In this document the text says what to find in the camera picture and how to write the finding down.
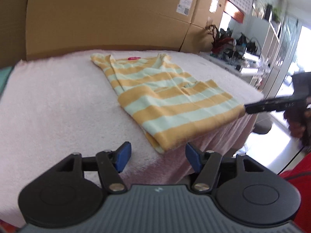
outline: gray stool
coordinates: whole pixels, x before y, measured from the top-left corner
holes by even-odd
[[[265,135],[267,134],[272,128],[272,121],[270,119],[270,115],[268,113],[259,113],[256,123],[254,125],[253,132]]]

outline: yellow and white striped garment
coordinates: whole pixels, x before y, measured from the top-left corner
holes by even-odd
[[[200,82],[170,56],[115,60],[95,53],[92,61],[107,76],[124,110],[164,153],[243,116],[245,109],[212,80]]]

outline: gray ribbed panel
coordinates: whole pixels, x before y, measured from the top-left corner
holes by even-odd
[[[301,233],[292,224],[273,229],[239,225],[219,212],[211,198],[190,193],[184,185],[134,185],[126,194],[109,196],[97,214],[79,225],[58,230],[28,225],[21,232]]]

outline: white desk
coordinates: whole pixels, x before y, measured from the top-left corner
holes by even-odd
[[[240,71],[236,70],[234,66],[229,65],[224,60],[220,60],[220,59],[210,56],[210,54],[207,52],[200,52],[199,55],[203,57],[204,59],[209,60],[210,62],[214,63],[215,65],[220,66],[221,68],[225,69],[231,74],[234,74],[235,76],[241,78],[242,80],[246,81],[253,87],[255,86],[257,80],[263,75],[262,72],[241,73]]]

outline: teal surface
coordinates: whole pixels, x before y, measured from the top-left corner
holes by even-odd
[[[0,69],[0,96],[2,95],[2,92],[4,91],[4,88],[7,84],[7,80],[9,79],[9,76],[12,70],[13,70],[12,66]]]

